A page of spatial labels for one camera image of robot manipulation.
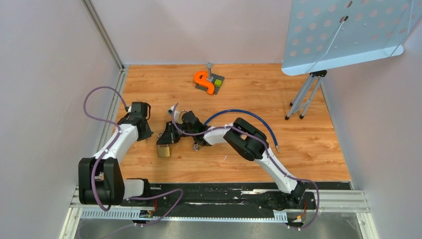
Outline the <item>small brass padlock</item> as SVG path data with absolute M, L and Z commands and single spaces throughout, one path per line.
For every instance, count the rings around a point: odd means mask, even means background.
M 170 157 L 171 153 L 170 153 L 170 146 L 169 144 L 162 144 L 162 143 L 158 143 L 159 139 L 161 138 L 161 136 L 163 135 L 164 132 L 161 132 L 158 134 L 157 136 L 157 157 L 159 158 L 166 158 L 166 157 Z

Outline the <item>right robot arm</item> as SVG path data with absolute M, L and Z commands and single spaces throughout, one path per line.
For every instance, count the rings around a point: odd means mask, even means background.
M 176 111 L 172 120 L 166 123 L 165 130 L 159 134 L 158 146 L 179 142 L 182 137 L 192 137 L 199 146 L 213 146 L 228 143 L 242 158 L 260 165 L 271 176 L 278 189 L 284 194 L 287 206 L 296 208 L 304 201 L 305 186 L 277 159 L 270 148 L 266 135 L 243 118 L 224 126 L 203 124 L 192 111 L 176 121 Z

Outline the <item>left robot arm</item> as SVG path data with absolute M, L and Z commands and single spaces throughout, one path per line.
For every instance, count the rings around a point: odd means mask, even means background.
M 137 141 L 152 136 L 148 120 L 151 106 L 134 102 L 127 114 L 118 121 L 118 128 L 107 144 L 92 157 L 82 158 L 78 164 L 79 200 L 81 204 L 104 207 L 120 205 L 132 198 L 141 206 L 152 201 L 146 179 L 124 179 L 120 164 L 129 148 Z

